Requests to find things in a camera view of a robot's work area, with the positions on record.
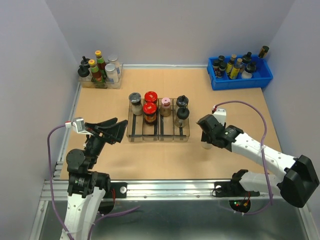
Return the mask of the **red lid sauce jar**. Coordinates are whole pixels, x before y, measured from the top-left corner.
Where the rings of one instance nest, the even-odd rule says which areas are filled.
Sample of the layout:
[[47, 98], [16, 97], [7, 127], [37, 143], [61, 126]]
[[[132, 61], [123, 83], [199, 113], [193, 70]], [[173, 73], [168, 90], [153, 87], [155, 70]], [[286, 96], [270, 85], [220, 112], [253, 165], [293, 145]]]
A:
[[154, 91], [147, 91], [144, 94], [144, 102], [157, 104], [158, 103], [158, 94]]
[[144, 121], [148, 125], [154, 125], [157, 122], [158, 107], [153, 102], [147, 102], [143, 105]]

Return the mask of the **white powder jar black lid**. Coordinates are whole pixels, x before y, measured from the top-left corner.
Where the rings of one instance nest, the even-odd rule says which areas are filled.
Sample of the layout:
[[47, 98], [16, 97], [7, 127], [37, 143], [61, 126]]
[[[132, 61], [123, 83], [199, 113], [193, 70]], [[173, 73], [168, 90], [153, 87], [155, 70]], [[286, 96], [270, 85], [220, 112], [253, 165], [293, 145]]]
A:
[[128, 97], [131, 109], [134, 115], [140, 116], [143, 114], [142, 97], [138, 92], [133, 92]]

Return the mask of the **yellow lid spice jar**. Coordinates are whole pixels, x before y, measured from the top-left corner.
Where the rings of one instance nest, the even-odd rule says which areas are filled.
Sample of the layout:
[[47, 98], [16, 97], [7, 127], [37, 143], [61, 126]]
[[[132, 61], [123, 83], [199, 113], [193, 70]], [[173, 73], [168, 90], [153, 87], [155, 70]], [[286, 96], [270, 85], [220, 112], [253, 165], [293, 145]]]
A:
[[201, 146], [206, 150], [209, 150], [209, 149], [211, 149], [213, 147], [212, 144], [207, 143], [207, 142], [203, 142], [203, 141], [201, 142]]

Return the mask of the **black cap spice jar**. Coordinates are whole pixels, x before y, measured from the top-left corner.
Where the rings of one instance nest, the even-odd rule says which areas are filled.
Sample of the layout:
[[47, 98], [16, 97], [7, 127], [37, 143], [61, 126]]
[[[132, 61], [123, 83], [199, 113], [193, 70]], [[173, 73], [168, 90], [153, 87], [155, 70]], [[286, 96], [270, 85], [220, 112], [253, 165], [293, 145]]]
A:
[[176, 108], [187, 108], [189, 104], [189, 98], [185, 95], [180, 95], [177, 99], [176, 99]]

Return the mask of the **black knob bottle back left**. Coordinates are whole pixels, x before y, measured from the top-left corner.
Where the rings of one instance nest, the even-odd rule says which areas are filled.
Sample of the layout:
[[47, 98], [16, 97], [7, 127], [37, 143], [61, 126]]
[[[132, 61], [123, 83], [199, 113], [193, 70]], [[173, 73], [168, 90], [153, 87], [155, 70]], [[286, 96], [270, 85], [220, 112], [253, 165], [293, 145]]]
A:
[[90, 59], [87, 58], [87, 57], [85, 57], [85, 56], [83, 55], [80, 64], [81, 64], [83, 67], [89, 69], [89, 68], [90, 68], [89, 61], [90, 61]]

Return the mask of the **red lid sauce jar front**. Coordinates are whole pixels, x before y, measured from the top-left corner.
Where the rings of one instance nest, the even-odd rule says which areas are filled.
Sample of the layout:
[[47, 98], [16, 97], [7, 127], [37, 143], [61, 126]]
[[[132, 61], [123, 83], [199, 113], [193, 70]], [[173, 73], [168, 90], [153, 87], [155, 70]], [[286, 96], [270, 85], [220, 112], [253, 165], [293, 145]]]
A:
[[154, 125], [157, 122], [158, 107], [153, 102], [147, 102], [143, 105], [144, 121], [148, 125]]

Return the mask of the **red lid sauce jar back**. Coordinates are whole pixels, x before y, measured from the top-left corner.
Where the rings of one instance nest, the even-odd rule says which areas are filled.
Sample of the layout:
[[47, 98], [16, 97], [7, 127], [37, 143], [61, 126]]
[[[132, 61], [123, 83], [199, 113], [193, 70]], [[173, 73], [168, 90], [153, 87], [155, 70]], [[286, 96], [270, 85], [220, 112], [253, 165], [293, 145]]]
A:
[[157, 104], [158, 103], [158, 94], [154, 91], [147, 91], [144, 94], [144, 102]]

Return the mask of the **blue plastic bin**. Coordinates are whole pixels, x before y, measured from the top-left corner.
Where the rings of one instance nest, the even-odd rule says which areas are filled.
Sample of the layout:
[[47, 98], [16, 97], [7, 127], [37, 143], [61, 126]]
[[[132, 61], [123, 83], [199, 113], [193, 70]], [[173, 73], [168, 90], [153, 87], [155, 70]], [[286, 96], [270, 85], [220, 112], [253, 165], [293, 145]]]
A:
[[211, 87], [214, 91], [265, 88], [273, 79], [273, 75], [267, 61], [265, 59], [258, 58], [256, 54], [252, 55], [252, 60], [256, 62], [256, 71], [252, 74], [252, 78], [242, 78], [240, 73], [237, 75], [236, 79], [229, 79], [226, 73], [223, 74], [222, 78], [217, 78], [213, 68], [213, 63], [217, 59], [217, 56], [209, 57], [206, 68]]

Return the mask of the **aluminium rail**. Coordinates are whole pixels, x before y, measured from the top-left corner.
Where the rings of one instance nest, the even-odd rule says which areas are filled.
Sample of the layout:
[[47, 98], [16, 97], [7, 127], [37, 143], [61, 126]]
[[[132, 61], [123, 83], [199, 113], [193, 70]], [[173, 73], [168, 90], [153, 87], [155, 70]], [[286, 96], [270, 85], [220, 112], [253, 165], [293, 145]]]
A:
[[[116, 198], [119, 201], [160, 201], [160, 200], [231, 200], [239, 197], [215, 197], [212, 190], [215, 182], [226, 179], [200, 180], [114, 180], [112, 182], [127, 182], [126, 198]], [[67, 180], [53, 181], [53, 195], [56, 201], [67, 200]], [[50, 201], [51, 190], [49, 181], [45, 181], [40, 194], [41, 201]]]

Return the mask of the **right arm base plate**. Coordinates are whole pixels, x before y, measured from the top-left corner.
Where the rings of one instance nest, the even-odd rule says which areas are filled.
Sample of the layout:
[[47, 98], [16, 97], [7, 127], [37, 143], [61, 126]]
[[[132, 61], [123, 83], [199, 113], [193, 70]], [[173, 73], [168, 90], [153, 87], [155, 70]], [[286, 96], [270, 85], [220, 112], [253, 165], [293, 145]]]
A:
[[247, 191], [237, 181], [216, 181], [211, 195], [217, 198], [227, 197], [259, 197], [259, 191]]

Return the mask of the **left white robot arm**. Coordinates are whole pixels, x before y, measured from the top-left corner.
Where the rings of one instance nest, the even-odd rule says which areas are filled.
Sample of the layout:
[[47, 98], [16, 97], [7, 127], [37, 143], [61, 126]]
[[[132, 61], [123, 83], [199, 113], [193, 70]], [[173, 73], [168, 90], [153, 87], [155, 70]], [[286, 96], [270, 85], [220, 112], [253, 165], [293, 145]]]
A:
[[109, 174], [93, 170], [105, 144], [120, 143], [128, 125], [127, 120], [116, 117], [99, 123], [85, 122], [76, 117], [65, 123], [67, 128], [86, 136], [83, 149], [72, 149], [66, 155], [68, 188], [65, 229], [62, 240], [85, 240], [89, 238], [103, 197], [111, 193]]

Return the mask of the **black knob bottle front left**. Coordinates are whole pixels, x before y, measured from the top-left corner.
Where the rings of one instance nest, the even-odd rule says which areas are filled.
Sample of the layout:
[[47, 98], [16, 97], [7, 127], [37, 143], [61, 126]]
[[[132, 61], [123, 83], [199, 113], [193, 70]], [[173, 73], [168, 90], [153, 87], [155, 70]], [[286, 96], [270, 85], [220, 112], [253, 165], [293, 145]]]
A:
[[92, 76], [89, 69], [83, 65], [79, 65], [77, 73], [81, 81], [90, 82], [92, 80]]

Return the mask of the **black knob bottle in bin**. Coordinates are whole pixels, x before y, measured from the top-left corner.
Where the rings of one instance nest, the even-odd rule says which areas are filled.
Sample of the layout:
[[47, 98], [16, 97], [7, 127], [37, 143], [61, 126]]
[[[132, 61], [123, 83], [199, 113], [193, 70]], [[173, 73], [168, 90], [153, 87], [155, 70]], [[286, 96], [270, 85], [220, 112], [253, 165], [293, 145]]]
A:
[[241, 77], [243, 79], [251, 79], [253, 73], [257, 69], [257, 63], [252, 61], [252, 53], [249, 51], [242, 57]]

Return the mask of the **black knob lid bottle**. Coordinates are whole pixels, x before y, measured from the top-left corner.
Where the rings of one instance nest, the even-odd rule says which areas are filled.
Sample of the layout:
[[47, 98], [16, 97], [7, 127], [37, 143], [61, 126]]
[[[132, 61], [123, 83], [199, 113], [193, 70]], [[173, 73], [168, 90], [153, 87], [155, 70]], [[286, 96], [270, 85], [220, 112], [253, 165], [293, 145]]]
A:
[[187, 107], [179, 107], [176, 112], [176, 117], [174, 120], [175, 126], [178, 128], [183, 128], [187, 125], [187, 120], [189, 119], [190, 111]]

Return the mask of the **pink lid spice jar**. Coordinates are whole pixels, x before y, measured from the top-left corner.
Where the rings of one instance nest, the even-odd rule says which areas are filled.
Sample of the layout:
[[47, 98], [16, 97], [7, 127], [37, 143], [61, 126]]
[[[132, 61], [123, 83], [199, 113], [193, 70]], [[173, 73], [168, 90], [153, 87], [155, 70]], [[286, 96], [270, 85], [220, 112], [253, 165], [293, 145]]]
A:
[[161, 99], [160, 115], [163, 117], [168, 117], [171, 115], [171, 99], [170, 98], [164, 97]]

